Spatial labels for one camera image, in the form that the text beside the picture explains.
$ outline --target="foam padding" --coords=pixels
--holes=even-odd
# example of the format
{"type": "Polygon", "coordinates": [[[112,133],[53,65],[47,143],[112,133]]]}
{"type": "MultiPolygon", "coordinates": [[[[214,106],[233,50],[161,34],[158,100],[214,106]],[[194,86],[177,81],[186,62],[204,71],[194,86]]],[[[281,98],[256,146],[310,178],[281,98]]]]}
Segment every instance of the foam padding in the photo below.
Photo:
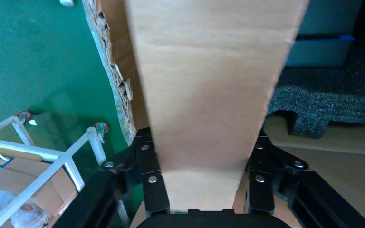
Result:
{"type": "Polygon", "coordinates": [[[321,138],[330,121],[365,124],[365,47],[353,45],[345,67],[284,68],[268,114],[293,111],[291,135],[321,138]]]}

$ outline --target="white metal rack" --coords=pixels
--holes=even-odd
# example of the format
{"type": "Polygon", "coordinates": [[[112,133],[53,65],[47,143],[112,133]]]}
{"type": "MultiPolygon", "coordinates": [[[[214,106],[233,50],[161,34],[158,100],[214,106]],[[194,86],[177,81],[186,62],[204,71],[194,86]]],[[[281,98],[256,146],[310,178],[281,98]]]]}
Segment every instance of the white metal rack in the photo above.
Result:
{"type": "Polygon", "coordinates": [[[0,122],[0,130],[10,124],[15,128],[24,144],[0,140],[0,148],[37,154],[40,155],[44,161],[52,162],[52,164],[21,194],[19,194],[3,211],[0,212],[0,227],[62,166],[65,167],[77,191],[80,192],[85,183],[83,182],[83,179],[77,170],[72,156],[87,141],[90,142],[97,159],[97,164],[100,166],[106,160],[106,155],[104,154],[103,147],[101,146],[101,143],[104,143],[102,138],[103,132],[98,132],[94,127],[89,127],[82,137],[80,137],[69,149],[63,152],[35,146],[23,123],[16,116],[9,117],[8,119],[0,122]]]}

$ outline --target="screw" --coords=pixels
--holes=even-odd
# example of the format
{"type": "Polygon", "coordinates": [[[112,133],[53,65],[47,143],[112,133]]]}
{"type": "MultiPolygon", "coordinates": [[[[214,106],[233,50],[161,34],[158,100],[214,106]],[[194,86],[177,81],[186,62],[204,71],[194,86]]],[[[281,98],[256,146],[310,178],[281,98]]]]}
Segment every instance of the screw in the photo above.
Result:
{"type": "Polygon", "coordinates": [[[293,164],[294,164],[296,167],[299,167],[299,168],[303,168],[303,167],[304,167],[303,163],[302,163],[302,162],[299,162],[299,161],[295,161],[293,164]]]}
{"type": "Polygon", "coordinates": [[[255,144],[255,149],[262,150],[264,147],[262,145],[255,144]]]}
{"type": "Polygon", "coordinates": [[[259,182],[259,183],[264,183],[265,182],[264,177],[263,176],[259,176],[259,175],[255,176],[255,180],[257,182],[259,182]]]}
{"type": "Polygon", "coordinates": [[[106,167],[106,168],[113,168],[114,167],[114,162],[112,162],[112,161],[105,161],[103,163],[103,166],[106,167]]]}
{"type": "Polygon", "coordinates": [[[157,177],[155,176],[150,176],[149,179],[148,179],[149,183],[156,183],[157,181],[157,177]]]}

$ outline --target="floor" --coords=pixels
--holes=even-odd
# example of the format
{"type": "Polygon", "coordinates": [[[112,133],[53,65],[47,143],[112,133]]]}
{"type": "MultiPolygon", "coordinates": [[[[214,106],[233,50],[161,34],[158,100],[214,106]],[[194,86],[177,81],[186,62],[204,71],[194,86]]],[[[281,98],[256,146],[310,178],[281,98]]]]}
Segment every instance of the floor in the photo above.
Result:
{"type": "MultiPolygon", "coordinates": [[[[61,150],[95,122],[106,121],[108,157],[127,144],[82,2],[75,2],[67,8],[58,0],[0,0],[0,121],[31,110],[37,127],[26,127],[36,145],[61,150]]],[[[10,129],[0,138],[18,140],[10,129]]],[[[92,151],[85,146],[74,160],[87,180],[95,170],[92,151]]],[[[141,191],[129,199],[132,212],[141,191]]]]}

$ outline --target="metal bolt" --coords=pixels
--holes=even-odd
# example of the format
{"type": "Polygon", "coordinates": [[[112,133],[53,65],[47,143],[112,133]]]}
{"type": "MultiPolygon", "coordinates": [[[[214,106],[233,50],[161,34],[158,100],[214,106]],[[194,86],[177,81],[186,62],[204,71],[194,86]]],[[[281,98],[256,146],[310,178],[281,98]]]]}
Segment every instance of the metal bolt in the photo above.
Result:
{"type": "Polygon", "coordinates": [[[264,147],[262,145],[255,144],[255,149],[262,150],[264,147]]]}
{"type": "Polygon", "coordinates": [[[143,146],[141,147],[141,150],[147,150],[147,149],[149,149],[149,145],[143,145],[143,146]]]}
{"type": "Polygon", "coordinates": [[[112,161],[105,161],[103,163],[103,166],[106,167],[106,168],[113,168],[114,167],[114,162],[112,162],[112,161]]]}
{"type": "Polygon", "coordinates": [[[149,179],[148,179],[149,183],[156,183],[157,181],[157,177],[155,176],[150,176],[149,179]]]}
{"type": "Polygon", "coordinates": [[[255,176],[255,180],[257,182],[259,182],[259,183],[264,183],[265,182],[264,177],[263,176],[259,176],[259,175],[255,176]]]}
{"type": "Polygon", "coordinates": [[[293,164],[294,164],[296,167],[299,167],[299,168],[303,168],[303,167],[304,167],[303,163],[302,163],[302,162],[299,162],[299,161],[295,161],[293,164]]]}

